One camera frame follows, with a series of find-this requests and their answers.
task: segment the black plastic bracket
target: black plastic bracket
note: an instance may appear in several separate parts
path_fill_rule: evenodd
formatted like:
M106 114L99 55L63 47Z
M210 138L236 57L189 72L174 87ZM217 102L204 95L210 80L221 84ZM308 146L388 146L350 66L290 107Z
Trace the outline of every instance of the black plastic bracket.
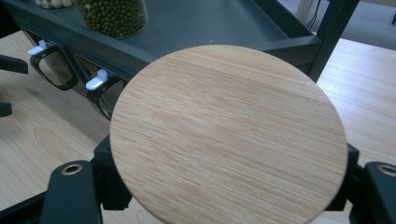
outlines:
M94 172L88 161L71 161L52 172L40 223L102 223Z
M359 151L348 144L348 164L342 187L326 211L343 211L353 204L351 224L396 223L396 166L384 162L358 165Z
M28 74L26 61L0 55L0 70Z
M0 118L9 116L11 114L12 114L11 104L0 102Z
M102 223L105 210L124 210L132 199L113 161L109 136L91 161L71 161L55 169L48 190L0 211L0 223Z
M105 210L124 210L132 200L132 194L117 171L111 154L109 135L93 151L93 155L91 164L95 169L100 203Z

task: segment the beans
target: beans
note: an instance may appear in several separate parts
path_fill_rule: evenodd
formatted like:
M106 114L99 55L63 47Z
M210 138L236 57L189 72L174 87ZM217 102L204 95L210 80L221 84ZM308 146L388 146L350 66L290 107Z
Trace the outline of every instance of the beans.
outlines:
M122 38L147 23L144 0L77 0L87 26L104 35Z

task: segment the wooden table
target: wooden table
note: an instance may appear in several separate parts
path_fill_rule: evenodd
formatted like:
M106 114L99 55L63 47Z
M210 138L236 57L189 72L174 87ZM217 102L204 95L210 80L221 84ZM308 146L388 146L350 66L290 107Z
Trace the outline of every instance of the wooden table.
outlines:
M347 163L324 92L278 58L231 46L143 69L117 102L110 141L129 190L165 223L306 223Z
M0 39L0 53L28 62L31 46L18 32ZM318 85L335 105L359 164L396 164L396 51L341 39ZM30 67L0 71L0 101L14 114L0 118L0 210L47 189L50 173L68 161L90 160L109 125L72 91L58 91ZM348 224L345 212L324 212L314 224ZM136 200L123 212L103 211L105 223L159 224Z

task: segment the black clamp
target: black clamp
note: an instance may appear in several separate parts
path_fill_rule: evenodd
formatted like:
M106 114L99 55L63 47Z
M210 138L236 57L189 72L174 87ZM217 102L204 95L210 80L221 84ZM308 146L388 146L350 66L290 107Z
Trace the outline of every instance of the black clamp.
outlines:
M343 211L353 204L349 215L351 224L396 223L396 166L384 162L358 165L359 151L347 145L346 176L338 194L326 211Z
M28 66L24 60L11 58L4 55L0 55L0 70L28 74ZM9 116L11 114L11 104L0 102L0 118Z

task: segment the light wood floor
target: light wood floor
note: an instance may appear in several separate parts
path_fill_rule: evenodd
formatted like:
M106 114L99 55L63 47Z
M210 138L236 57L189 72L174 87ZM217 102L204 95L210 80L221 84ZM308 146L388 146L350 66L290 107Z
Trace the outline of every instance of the light wood floor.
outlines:
M0 54L26 62L22 33L0 40ZM340 40L318 84L337 108L360 164L396 164L396 51ZM46 190L53 169L90 160L109 122L87 100L58 91L32 67L28 76L0 71L0 101L13 115L0 118L0 210ZM348 223L345 212L325 212L313 223ZM161 223L136 201L124 212L104 212L105 223Z

